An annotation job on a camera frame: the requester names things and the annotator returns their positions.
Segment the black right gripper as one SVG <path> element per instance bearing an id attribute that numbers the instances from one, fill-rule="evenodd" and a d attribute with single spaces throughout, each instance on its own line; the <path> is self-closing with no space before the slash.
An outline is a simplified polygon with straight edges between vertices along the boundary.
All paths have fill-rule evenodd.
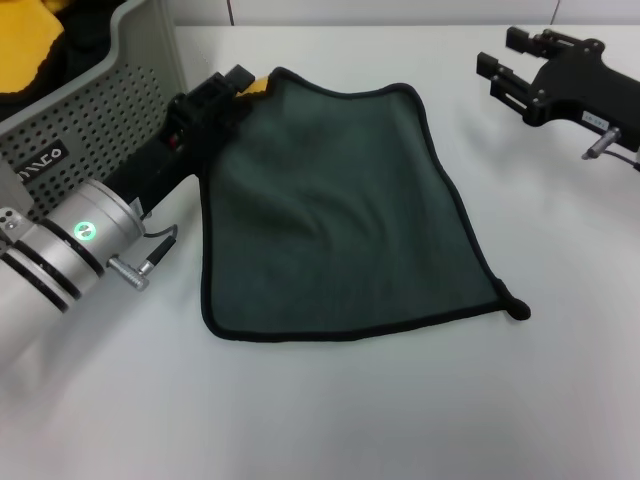
<path id="1" fill-rule="evenodd" d="M 531 85 L 484 52 L 477 55 L 476 73 L 490 81 L 490 95 L 526 124 L 569 120 L 596 133 L 617 128 L 620 146 L 639 149 L 639 82 L 606 66 L 602 41 L 550 29 L 530 35 L 511 26 L 506 47 L 546 60 Z"/>

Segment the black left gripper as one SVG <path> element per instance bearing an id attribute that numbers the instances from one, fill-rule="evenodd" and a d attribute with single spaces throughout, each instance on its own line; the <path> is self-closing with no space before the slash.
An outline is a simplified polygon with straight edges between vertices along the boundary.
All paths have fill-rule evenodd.
<path id="1" fill-rule="evenodd" d="M 248 111 L 235 97 L 256 78 L 241 65 L 214 74 L 168 104 L 160 129 L 110 174 L 104 184 L 118 197 L 151 211 L 179 183 L 219 152 Z"/>

